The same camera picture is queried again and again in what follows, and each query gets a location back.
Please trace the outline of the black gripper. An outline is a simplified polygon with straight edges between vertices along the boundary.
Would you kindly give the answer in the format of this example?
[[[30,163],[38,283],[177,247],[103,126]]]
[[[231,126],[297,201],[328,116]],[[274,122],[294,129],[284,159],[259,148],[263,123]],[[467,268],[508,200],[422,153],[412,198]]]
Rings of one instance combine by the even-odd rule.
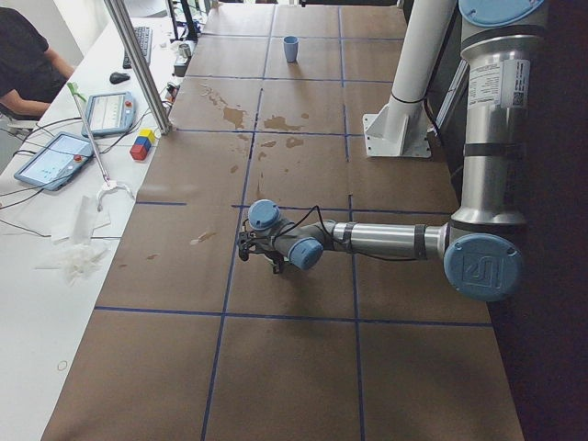
[[[262,255],[270,264],[273,264],[273,273],[282,273],[282,264],[288,259],[280,253],[272,244],[271,239],[256,235],[254,238],[254,253]]]

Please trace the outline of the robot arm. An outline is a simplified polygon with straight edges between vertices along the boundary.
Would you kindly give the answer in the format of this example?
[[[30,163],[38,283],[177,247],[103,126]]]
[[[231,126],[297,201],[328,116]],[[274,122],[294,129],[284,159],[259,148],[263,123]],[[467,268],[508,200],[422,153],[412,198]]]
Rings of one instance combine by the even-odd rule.
[[[526,229],[516,206],[526,153],[531,62],[545,38],[545,1],[417,1],[389,102],[363,117],[371,157],[427,158],[451,108],[467,101],[462,163],[452,173],[460,205],[441,226],[292,221],[268,199],[248,209],[237,240],[275,273],[313,267],[326,251],[387,261],[438,257],[448,282],[484,302],[513,295]]]

